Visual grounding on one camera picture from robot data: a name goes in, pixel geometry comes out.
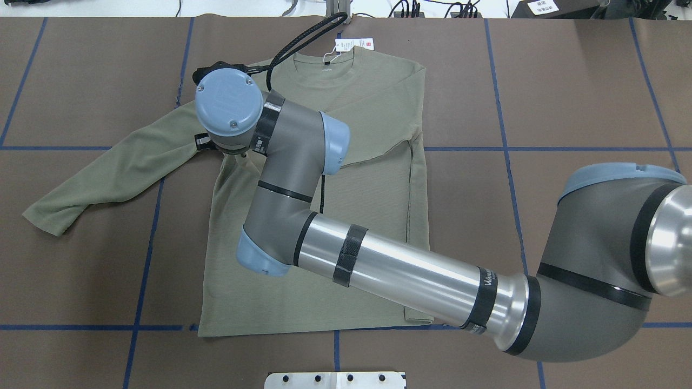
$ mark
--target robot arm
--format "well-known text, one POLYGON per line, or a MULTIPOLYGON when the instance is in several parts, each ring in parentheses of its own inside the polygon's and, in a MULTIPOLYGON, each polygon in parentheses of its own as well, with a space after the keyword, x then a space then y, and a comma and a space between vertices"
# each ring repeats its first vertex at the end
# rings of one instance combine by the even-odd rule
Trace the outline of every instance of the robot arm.
POLYGON ((504 276, 310 211, 335 174, 348 127, 263 93, 237 69, 207 73, 197 115, 218 148, 266 155, 237 259, 267 275, 291 266, 424 311, 526 359, 605 354, 641 327, 654 293, 692 287, 692 186, 634 163, 578 170, 560 198, 536 277, 504 276))

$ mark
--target white floor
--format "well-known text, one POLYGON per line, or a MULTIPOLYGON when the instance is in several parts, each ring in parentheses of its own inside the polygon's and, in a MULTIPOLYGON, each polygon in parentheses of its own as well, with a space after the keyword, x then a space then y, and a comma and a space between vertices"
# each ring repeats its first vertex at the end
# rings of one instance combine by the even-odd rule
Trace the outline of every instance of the white floor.
MULTIPOLYGON (((62 17, 166 17, 174 16, 179 0, 52 0, 48 3, 28 5, 0 3, 0 16, 62 16, 62 17)), ((387 17, 396 0, 353 0, 352 13, 366 12, 375 17, 387 17)), ((518 0, 509 0, 509 9, 514 10, 518 0)), ((692 19, 690 8, 668 7, 668 14, 680 19, 692 19)), ((291 5, 291 0, 182 0, 181 16, 191 17, 206 13, 223 16, 280 16, 291 5)), ((422 1, 421 11, 426 17, 443 17, 447 11, 444 4, 422 1)), ((478 10, 483 17, 506 18, 505 0, 481 0, 478 10)), ((322 0, 299 0, 291 16, 324 15, 322 0)))

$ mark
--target light blue cap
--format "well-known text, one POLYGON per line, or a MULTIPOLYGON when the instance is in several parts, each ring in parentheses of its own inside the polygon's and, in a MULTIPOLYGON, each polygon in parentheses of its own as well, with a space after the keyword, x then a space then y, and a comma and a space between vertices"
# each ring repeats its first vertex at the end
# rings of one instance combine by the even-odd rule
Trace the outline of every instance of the light blue cap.
POLYGON ((264 105, 253 79, 232 68, 205 75, 194 98, 199 122, 217 136, 236 136, 252 129, 264 105))
POLYGON ((681 184, 687 183, 682 174, 656 165, 637 165, 630 162, 597 163, 575 171, 567 180, 560 200, 575 190, 595 183, 636 178, 666 179, 681 184))
POLYGON ((235 257, 241 265, 260 274, 271 275, 273 277, 281 277, 286 275, 291 268, 291 265, 279 262, 272 258, 264 250, 259 248, 252 239, 245 233, 245 228, 240 233, 240 241, 238 249, 235 252, 235 257))
POLYGON ((346 123, 320 112, 325 126, 325 169, 322 174, 336 174, 346 158, 351 130, 346 123))

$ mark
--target price tag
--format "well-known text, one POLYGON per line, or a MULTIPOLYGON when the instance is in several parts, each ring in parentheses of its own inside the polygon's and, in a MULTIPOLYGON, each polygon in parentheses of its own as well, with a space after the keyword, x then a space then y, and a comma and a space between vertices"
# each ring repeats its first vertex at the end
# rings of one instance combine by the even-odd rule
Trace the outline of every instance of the price tag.
POLYGON ((356 39, 342 39, 342 38, 337 38, 334 40, 336 49, 335 51, 338 52, 345 52, 349 51, 353 48, 353 46, 360 46, 362 48, 366 48, 368 50, 374 50, 375 49, 375 43, 373 42, 372 38, 356 38, 356 39))
POLYGON ((531 8, 531 12, 533 12, 534 15, 543 15, 559 11, 558 6, 555 5, 553 0, 533 1, 527 5, 531 8))

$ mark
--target shirt sleeve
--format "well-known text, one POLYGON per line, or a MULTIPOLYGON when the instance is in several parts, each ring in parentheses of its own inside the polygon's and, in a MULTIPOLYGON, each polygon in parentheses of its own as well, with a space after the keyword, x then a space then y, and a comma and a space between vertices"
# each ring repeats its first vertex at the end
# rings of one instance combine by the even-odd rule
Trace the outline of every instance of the shirt sleeve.
POLYGON ((197 153, 194 135, 205 132, 194 101, 140 128, 99 156, 22 214, 60 236, 91 204, 127 201, 197 153))

